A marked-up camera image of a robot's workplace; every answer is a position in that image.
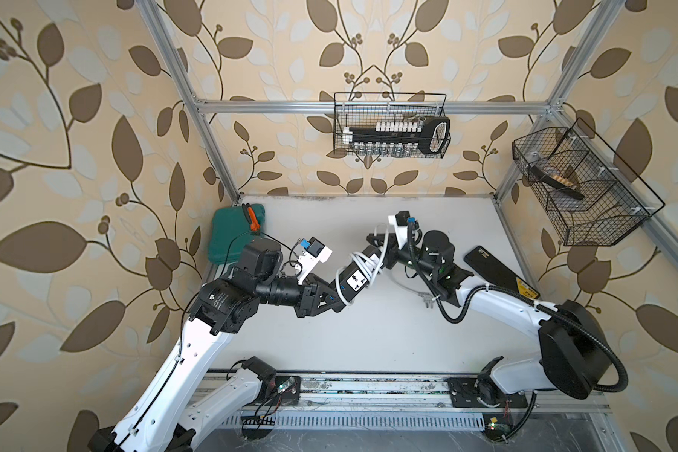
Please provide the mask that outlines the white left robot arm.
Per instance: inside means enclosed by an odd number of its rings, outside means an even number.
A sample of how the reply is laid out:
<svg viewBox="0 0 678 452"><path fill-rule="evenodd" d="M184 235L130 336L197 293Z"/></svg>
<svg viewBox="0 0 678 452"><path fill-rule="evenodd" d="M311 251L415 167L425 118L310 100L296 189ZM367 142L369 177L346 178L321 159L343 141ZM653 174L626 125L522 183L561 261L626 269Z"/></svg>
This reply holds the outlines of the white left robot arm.
<svg viewBox="0 0 678 452"><path fill-rule="evenodd" d="M235 376L200 402L190 399L218 354L261 304L290 306L298 318L339 312L366 280L348 266L333 282L311 273L306 262L297 276L282 274L278 242L257 238L246 245L227 274L203 286L173 351L137 404L112 428L96 431L91 451L193 451L239 409L267 399L275 370L252 358Z"/></svg>

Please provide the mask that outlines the black white power strip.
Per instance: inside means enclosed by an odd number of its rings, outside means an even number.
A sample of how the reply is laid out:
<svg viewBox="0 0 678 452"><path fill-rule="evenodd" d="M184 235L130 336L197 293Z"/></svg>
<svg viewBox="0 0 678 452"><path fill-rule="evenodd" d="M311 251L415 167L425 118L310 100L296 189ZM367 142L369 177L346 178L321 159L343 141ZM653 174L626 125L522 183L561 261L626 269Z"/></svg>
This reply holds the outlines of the black white power strip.
<svg viewBox="0 0 678 452"><path fill-rule="evenodd" d="M352 305L360 292L374 284L384 268L385 253L385 250L368 246L362 252L352 252L350 264L337 271L333 282L345 306Z"/></svg>

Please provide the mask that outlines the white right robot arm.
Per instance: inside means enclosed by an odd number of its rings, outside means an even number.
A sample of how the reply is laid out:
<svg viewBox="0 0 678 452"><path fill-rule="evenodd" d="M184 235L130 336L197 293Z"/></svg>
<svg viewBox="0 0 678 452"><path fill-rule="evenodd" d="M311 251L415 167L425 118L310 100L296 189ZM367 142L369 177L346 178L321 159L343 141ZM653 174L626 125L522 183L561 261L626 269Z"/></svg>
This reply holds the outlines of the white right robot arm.
<svg viewBox="0 0 678 452"><path fill-rule="evenodd" d="M417 243L418 231L374 233L367 242L377 248L385 269L412 269L427 289L425 296L444 320L458 325L477 312L523 333L537 343L524 357L493 358L476 375L478 402L494 407L519 393L560 391L573 399L592 392L621 393L628 371L610 348L598 322L578 303L531 299L518 290L486 282L453 261L446 234L430 231Z"/></svg>

